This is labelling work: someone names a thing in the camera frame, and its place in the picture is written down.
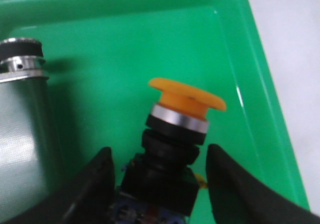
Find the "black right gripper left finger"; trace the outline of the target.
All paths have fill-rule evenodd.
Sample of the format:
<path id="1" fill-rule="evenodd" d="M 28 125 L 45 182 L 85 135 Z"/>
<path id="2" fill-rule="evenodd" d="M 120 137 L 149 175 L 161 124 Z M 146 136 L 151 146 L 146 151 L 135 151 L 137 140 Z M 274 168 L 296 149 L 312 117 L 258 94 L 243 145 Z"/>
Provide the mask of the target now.
<path id="1" fill-rule="evenodd" d="M 68 183 L 8 224 L 108 224 L 115 196 L 110 147 L 103 147 Z"/>

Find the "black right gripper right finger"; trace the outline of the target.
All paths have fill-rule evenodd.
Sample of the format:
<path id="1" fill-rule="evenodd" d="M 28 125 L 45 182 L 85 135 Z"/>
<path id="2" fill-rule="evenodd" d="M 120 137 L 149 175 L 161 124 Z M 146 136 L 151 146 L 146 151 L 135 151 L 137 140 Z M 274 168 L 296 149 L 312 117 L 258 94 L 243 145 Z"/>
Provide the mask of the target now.
<path id="1" fill-rule="evenodd" d="M 217 224 L 318 224 L 319 216 L 255 178 L 217 144 L 210 144 L 206 176 Z"/>

